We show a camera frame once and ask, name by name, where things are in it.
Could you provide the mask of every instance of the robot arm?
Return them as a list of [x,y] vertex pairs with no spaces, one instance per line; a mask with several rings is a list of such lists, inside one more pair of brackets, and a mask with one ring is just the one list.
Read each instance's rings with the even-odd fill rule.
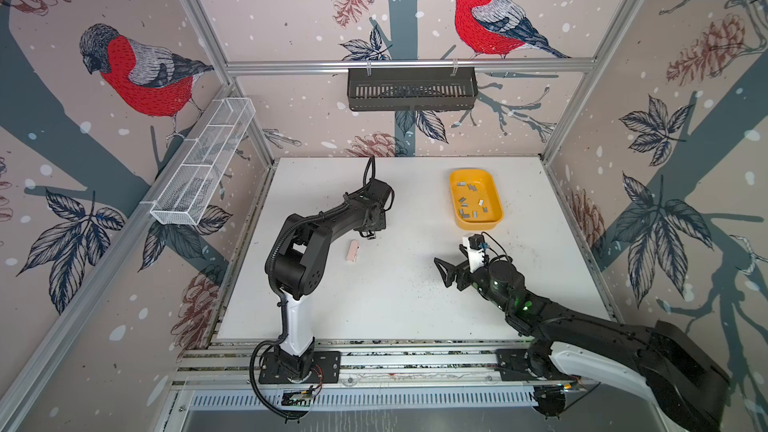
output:
[[618,324],[572,311],[525,288],[507,256],[488,260],[482,235],[465,238],[459,265],[435,258],[446,287],[470,284],[504,312],[520,334],[534,338],[528,371],[600,380],[651,402],[688,430],[718,431],[729,379],[681,330],[658,321],[653,328]]
[[[369,168],[372,173],[367,180]],[[361,188],[344,194],[344,202],[328,212],[289,216],[264,266],[272,290],[280,297],[283,320],[274,359],[289,380],[301,381],[310,375],[314,352],[310,294],[322,280],[331,243],[350,230],[371,239],[386,228],[386,211],[392,207],[395,193],[376,179],[373,157],[362,182]],[[385,208],[390,196],[392,202]],[[300,246],[306,246],[303,252],[297,248]]]

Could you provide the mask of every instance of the bird illustration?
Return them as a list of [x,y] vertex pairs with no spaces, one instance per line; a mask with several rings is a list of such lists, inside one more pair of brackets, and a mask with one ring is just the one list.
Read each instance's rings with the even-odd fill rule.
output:
[[174,131],[165,138],[166,146],[174,137],[184,138],[176,131],[176,114],[188,101],[197,107],[192,100],[194,84],[214,69],[165,47],[136,42],[105,24],[93,25],[83,33],[80,53],[88,73],[98,70],[134,110],[173,119]]
[[511,0],[456,0],[456,32],[475,51],[473,59],[481,53],[506,57],[521,49],[540,49],[555,57],[568,57],[550,47],[523,8]]

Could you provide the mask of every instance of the yellow tray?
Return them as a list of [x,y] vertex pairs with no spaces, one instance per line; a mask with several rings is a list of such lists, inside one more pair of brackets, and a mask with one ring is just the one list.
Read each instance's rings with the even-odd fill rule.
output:
[[451,206],[456,225],[464,230],[490,230],[504,219],[493,176],[480,168],[460,168],[451,174]]

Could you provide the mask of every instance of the white mesh basket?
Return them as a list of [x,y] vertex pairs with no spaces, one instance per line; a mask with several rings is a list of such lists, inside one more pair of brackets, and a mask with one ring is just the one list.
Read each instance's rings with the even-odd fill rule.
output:
[[150,213],[158,222],[197,225],[254,113],[250,99],[229,97],[221,101],[152,206]]

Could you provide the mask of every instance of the bird head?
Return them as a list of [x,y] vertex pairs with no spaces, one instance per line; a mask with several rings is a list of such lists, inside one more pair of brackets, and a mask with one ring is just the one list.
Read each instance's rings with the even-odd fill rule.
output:
[[88,73],[98,70],[101,73],[110,73],[107,47],[109,43],[120,37],[120,34],[109,25],[96,24],[83,32],[80,37],[80,53]]

